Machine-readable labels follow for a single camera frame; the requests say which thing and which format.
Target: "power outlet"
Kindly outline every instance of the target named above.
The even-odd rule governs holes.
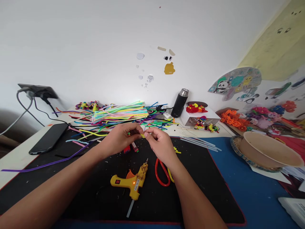
[[[32,84],[18,84],[20,88],[23,87],[29,87],[32,89],[33,92],[35,92],[35,97],[40,97],[42,92],[48,92],[49,98],[52,99],[58,99],[57,94],[53,90],[53,88],[48,87],[48,86],[40,86],[40,85],[32,85]]]

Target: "red scissors handle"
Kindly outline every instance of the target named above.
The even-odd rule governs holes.
[[[167,179],[168,179],[168,183],[167,183],[167,184],[164,184],[164,183],[160,180],[160,178],[159,178],[159,176],[158,176],[158,163],[159,163],[159,158],[157,158],[156,164],[155,164],[155,174],[156,174],[156,178],[157,178],[158,182],[160,183],[160,185],[162,185],[162,186],[164,186],[164,187],[167,187],[167,186],[169,186],[169,185],[171,184],[171,179],[169,178],[168,172],[166,171],[166,169],[165,169],[165,167],[164,167],[164,164],[162,163],[162,161],[160,161],[160,164],[161,164],[161,166],[162,166],[162,168],[163,168],[163,171],[165,172],[165,175],[166,175],[166,177],[167,177]]]

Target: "glue gun trigger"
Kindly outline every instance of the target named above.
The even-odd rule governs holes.
[[[126,179],[133,178],[133,177],[135,177],[135,176],[136,176],[136,175],[134,175],[134,174],[131,172],[131,170],[129,170],[129,172],[128,172],[127,176],[126,176]]]

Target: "cartoon eyes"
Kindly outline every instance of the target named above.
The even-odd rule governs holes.
[[[277,33],[281,33],[283,28],[280,28],[277,30]],[[285,33],[288,33],[291,30],[291,28],[286,29]]]
[[[164,57],[164,60],[168,60],[168,56]],[[169,57],[169,60],[172,60],[172,57]]]
[[[301,13],[301,10],[300,10],[300,12],[299,12],[299,13]],[[296,12],[296,13],[295,13],[295,12],[292,12],[291,14],[295,14],[295,15],[296,15],[296,14],[297,14],[297,12]]]

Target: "paper plate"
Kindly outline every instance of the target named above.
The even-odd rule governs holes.
[[[253,167],[256,167],[260,170],[263,170],[263,171],[266,171],[266,172],[279,172],[282,170],[282,168],[264,168],[260,165],[257,165],[256,163],[254,163],[253,161],[249,160],[245,155],[242,154],[242,152],[239,150],[239,144],[241,142],[241,140],[243,139],[244,137],[242,136],[233,136],[231,137],[230,139],[230,143],[231,143],[231,146],[233,148],[233,150],[235,151],[235,153],[240,156],[242,159],[244,159],[249,165],[253,166]]]

